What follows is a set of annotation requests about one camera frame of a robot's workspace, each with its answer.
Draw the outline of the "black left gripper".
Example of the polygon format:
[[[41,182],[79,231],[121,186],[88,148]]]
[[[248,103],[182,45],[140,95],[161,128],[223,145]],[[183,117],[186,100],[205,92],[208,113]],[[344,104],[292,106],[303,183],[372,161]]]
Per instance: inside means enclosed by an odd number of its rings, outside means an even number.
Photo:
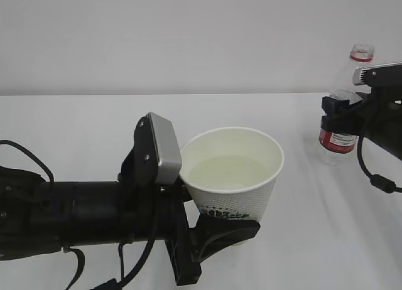
[[[189,194],[180,178],[172,185],[151,185],[136,209],[134,231],[125,243],[146,242],[134,267],[125,275],[128,285],[145,265],[157,240],[163,240],[177,286],[195,284],[200,263],[221,250],[252,239],[260,229],[255,220],[229,220],[200,215],[190,228],[184,203]]]

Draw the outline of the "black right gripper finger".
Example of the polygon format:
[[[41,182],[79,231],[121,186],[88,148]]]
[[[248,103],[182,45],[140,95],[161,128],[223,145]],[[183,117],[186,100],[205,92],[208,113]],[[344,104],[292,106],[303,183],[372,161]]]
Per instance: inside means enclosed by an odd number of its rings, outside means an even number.
[[[350,100],[337,100],[329,96],[322,98],[321,129],[337,134],[359,135],[367,119],[367,100],[354,104]]]

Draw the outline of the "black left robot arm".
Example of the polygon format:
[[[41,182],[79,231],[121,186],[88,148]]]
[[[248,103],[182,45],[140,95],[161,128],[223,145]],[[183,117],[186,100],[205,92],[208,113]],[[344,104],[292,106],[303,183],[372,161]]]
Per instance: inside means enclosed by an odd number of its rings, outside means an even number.
[[[80,277],[85,265],[81,246],[145,242],[129,273],[100,285],[122,289],[143,268],[155,242],[163,240],[176,284],[195,284],[205,259],[253,238],[260,225],[202,213],[190,227],[186,200],[180,181],[145,187],[130,186],[124,179],[50,183],[33,172],[1,168],[1,259],[73,252],[78,262],[75,277]]]

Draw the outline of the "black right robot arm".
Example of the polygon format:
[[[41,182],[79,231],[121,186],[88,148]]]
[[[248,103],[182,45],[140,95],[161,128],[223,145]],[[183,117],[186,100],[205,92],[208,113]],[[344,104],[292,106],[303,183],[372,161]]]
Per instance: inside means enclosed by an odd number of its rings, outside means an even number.
[[[318,140],[336,154],[349,154],[362,136],[401,159],[401,87],[371,93],[336,90],[322,98]]]

